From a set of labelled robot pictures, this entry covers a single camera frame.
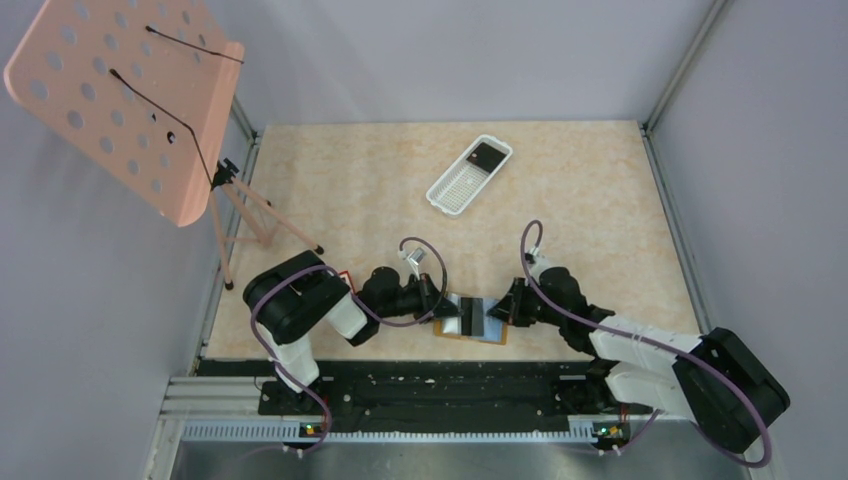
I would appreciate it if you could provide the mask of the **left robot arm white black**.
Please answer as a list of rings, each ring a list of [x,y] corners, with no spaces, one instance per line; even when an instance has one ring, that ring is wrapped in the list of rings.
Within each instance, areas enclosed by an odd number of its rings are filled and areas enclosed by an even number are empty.
[[[396,317],[426,323],[461,313],[425,273],[413,272],[402,284],[397,270],[378,267],[354,291],[311,250],[257,275],[242,298],[276,375],[294,394],[303,393],[319,377],[309,332],[322,322],[356,347]]]

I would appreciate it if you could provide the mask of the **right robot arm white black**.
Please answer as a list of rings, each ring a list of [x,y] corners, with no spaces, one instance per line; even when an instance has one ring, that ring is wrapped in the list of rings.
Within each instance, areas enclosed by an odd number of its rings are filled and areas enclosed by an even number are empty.
[[[787,391],[732,331],[680,334],[591,304],[564,267],[517,277],[488,311],[516,327],[557,327],[592,356],[598,392],[683,417],[716,447],[742,454],[791,405]]]

